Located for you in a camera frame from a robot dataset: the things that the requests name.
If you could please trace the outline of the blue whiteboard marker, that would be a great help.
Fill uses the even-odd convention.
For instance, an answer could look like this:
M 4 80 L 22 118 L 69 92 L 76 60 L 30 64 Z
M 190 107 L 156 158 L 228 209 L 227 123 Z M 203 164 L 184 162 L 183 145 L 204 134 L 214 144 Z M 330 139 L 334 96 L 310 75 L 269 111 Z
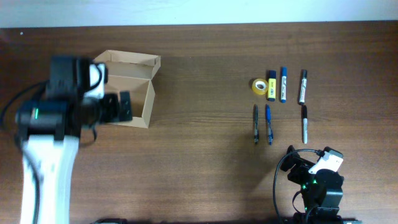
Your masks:
M 282 103 L 286 102 L 287 94 L 287 68 L 282 67 L 281 69 L 281 87 L 280 87 L 280 101 Z

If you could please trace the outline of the black whiteboard marker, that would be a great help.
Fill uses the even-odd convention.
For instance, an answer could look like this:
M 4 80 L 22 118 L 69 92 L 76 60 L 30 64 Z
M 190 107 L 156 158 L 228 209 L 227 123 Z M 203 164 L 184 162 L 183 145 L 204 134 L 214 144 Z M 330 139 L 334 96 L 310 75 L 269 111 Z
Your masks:
M 302 80 L 301 80 L 301 86 L 300 86 L 300 95 L 299 95 L 299 100 L 298 103 L 300 105 L 305 104 L 305 92 L 307 89 L 307 70 L 302 70 Z

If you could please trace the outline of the black ballpoint pen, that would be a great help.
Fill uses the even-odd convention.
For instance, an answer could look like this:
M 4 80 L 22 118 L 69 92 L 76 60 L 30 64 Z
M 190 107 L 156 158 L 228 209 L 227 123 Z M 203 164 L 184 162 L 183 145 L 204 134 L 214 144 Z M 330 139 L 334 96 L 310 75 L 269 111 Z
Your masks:
M 257 105 L 254 105 L 254 110 L 253 110 L 253 127 L 254 127 L 254 143 L 258 144 L 259 130 L 258 130 L 258 107 L 257 107 Z

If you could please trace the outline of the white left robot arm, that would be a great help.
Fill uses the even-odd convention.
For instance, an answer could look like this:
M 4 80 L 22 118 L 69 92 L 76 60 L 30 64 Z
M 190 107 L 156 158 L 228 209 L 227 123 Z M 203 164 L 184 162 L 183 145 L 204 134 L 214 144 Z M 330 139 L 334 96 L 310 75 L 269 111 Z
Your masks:
M 107 82 L 103 62 L 54 56 L 50 78 L 17 110 L 15 139 L 24 174 L 21 223 L 69 223 L 82 129 L 132 121 L 129 92 L 105 93 Z

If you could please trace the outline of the brown cardboard box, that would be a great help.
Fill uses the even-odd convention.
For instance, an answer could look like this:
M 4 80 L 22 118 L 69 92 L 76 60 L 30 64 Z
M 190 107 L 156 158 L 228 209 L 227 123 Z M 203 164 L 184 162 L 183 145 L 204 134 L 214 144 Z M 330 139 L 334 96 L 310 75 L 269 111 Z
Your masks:
M 155 99 L 152 79 L 161 66 L 159 55 L 118 50 L 105 50 L 95 58 L 108 69 L 106 93 L 128 91 L 132 106 L 132 120 L 120 126 L 148 128 Z

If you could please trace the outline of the yellow highlighter blue cap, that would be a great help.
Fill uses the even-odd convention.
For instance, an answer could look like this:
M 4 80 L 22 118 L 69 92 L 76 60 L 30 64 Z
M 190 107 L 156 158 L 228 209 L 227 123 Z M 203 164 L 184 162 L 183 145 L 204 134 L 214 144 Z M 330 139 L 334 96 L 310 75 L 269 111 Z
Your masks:
M 267 93 L 267 99 L 269 101 L 275 101 L 276 98 L 276 71 L 269 70 L 269 79 L 268 79 L 269 89 Z

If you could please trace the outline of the yellow tape roll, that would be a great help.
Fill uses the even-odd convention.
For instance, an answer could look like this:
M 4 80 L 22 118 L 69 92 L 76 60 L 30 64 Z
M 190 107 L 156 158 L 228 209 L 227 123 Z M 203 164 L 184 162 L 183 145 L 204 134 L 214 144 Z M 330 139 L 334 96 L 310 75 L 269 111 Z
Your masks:
M 265 79 L 257 78 L 252 82 L 252 91 L 257 95 L 265 95 L 268 91 L 268 82 Z

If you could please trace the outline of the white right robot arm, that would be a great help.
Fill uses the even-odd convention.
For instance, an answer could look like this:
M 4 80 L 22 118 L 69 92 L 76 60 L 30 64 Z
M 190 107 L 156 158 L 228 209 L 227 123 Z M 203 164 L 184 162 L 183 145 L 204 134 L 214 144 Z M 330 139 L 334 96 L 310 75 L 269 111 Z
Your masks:
M 343 198 L 344 177 L 338 169 L 343 162 L 342 153 L 325 147 L 323 150 L 299 149 L 289 146 L 276 170 L 289 172 L 289 181 L 300 186 L 294 197 L 302 196 L 304 212 L 295 211 L 288 220 L 278 217 L 281 223 L 343 223 L 338 215 Z

